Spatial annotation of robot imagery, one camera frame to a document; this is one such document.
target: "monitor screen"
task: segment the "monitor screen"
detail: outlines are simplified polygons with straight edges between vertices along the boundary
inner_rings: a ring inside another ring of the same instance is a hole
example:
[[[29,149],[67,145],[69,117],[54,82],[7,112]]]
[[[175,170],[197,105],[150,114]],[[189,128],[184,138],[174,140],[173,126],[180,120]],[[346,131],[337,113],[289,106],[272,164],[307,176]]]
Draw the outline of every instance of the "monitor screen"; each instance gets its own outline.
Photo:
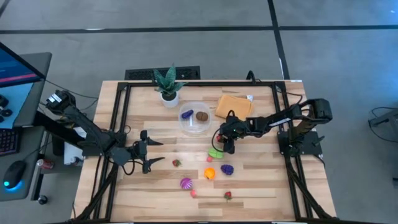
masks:
[[[44,76],[0,43],[0,87],[39,81]]]

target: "concrete floor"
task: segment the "concrete floor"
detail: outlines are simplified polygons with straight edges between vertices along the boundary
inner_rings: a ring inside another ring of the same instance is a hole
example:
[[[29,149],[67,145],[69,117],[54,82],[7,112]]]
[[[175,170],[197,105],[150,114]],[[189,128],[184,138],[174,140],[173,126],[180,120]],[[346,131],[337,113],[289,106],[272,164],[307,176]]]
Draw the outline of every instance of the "concrete floor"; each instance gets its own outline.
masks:
[[[277,0],[280,26],[397,24],[396,1]],[[265,0],[11,0],[0,30],[177,26],[271,26]],[[396,223],[396,143],[369,130],[369,111],[398,106],[398,32],[392,30],[281,31],[291,79],[309,98],[326,98],[333,121],[317,129],[337,214],[346,220]],[[118,34],[2,34],[19,54],[51,52],[48,79],[97,96],[103,80],[122,80],[125,69],[199,65],[203,79],[281,79],[273,31]],[[46,85],[42,99],[54,86]],[[78,106],[90,100],[78,98]],[[92,117],[95,109],[88,110]],[[389,126],[375,129],[386,138]],[[79,171],[48,175],[43,193],[51,203],[0,203],[2,223],[60,222],[70,217]]]

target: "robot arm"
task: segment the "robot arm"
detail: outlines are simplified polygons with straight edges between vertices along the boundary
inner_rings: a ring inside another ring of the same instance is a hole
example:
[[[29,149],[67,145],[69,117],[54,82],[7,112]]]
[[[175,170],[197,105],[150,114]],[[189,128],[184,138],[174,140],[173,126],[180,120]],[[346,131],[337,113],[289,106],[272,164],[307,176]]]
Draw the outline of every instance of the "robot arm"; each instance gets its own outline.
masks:
[[[94,151],[97,154],[103,154],[106,158],[112,158],[113,162],[119,166],[125,165],[129,160],[139,159],[142,161],[142,172],[150,172],[150,165],[164,157],[149,159],[147,161],[147,145],[158,146],[162,143],[153,141],[147,136],[147,131],[141,131],[139,141],[136,141],[130,147],[124,147],[126,143],[126,134],[123,132],[113,132],[112,130],[102,130],[89,120],[76,107],[76,99],[68,91],[56,90],[47,99],[45,105],[53,114],[62,115],[87,132],[86,141],[79,142],[79,146],[85,151]]]
[[[308,116],[302,114],[302,108],[309,106]],[[305,134],[318,124],[325,124],[332,120],[329,101],[324,99],[307,100],[301,104],[294,104],[290,108],[272,114],[268,117],[246,118],[241,121],[235,116],[234,111],[229,111],[226,122],[220,126],[217,136],[219,142],[224,143],[223,151],[234,154],[234,141],[246,136],[261,137],[273,127],[291,120],[302,120],[297,126],[289,130],[289,141],[299,144]]]

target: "clear plastic bowl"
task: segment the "clear plastic bowl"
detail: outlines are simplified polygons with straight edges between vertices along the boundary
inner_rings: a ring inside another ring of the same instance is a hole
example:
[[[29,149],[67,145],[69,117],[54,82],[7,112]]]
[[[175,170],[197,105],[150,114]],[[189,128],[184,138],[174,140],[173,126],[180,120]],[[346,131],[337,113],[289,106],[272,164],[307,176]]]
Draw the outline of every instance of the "clear plastic bowl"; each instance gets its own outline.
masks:
[[[188,110],[193,110],[193,114],[187,118],[182,119],[181,114],[187,112]],[[205,112],[209,115],[207,121],[197,120],[197,112]],[[202,102],[190,102],[185,103],[181,106],[180,112],[178,114],[178,120],[180,121],[180,127],[183,131],[188,133],[202,133],[210,127],[211,123],[211,113],[209,107]]]

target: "wooden table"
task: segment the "wooden table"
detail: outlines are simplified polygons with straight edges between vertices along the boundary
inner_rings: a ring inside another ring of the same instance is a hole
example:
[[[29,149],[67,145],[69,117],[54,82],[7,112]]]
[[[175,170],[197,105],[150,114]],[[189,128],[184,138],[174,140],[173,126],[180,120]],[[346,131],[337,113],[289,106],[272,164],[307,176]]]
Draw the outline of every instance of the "wooden table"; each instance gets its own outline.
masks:
[[[285,83],[288,92],[304,95],[305,100],[302,82]],[[104,129],[109,128],[117,84],[117,81],[106,81],[102,85],[94,122]],[[236,152],[233,155],[225,154],[223,159],[215,159],[212,163],[206,161],[211,137],[224,122],[223,118],[214,115],[222,94],[242,97],[253,95],[252,116],[275,113],[272,92],[266,86],[185,86],[180,90],[180,104],[172,109],[163,106],[159,93],[153,87],[132,88],[126,121],[131,127],[127,145],[139,139],[140,131],[146,129],[152,139],[164,143],[163,146],[149,146],[147,157],[166,159],[155,163],[152,172],[146,175],[142,174],[140,166],[130,176],[119,170],[112,222],[294,220],[284,158],[279,154],[277,128],[262,138],[247,137],[236,141]],[[122,94],[118,123],[123,99]],[[281,95],[279,100],[283,109]],[[298,96],[289,95],[290,104],[298,100]],[[210,129],[199,136],[187,136],[180,130],[178,110],[189,101],[202,101],[212,112]],[[174,167],[174,159],[180,159],[182,166]],[[77,214],[90,201],[97,160],[97,157],[92,157],[84,162],[75,199]],[[302,160],[309,191],[326,212],[335,215],[323,164],[313,156],[302,156]],[[234,166],[232,176],[223,175],[220,171],[223,164]],[[215,180],[205,179],[203,172],[207,167],[216,169]],[[126,170],[131,170],[130,164],[126,165]],[[193,179],[198,194],[196,198],[191,198],[189,191],[180,188],[183,177]],[[229,202],[223,198],[227,191],[231,191],[233,196]],[[302,194],[298,189],[297,192],[304,217]],[[105,195],[101,217],[104,217]]]

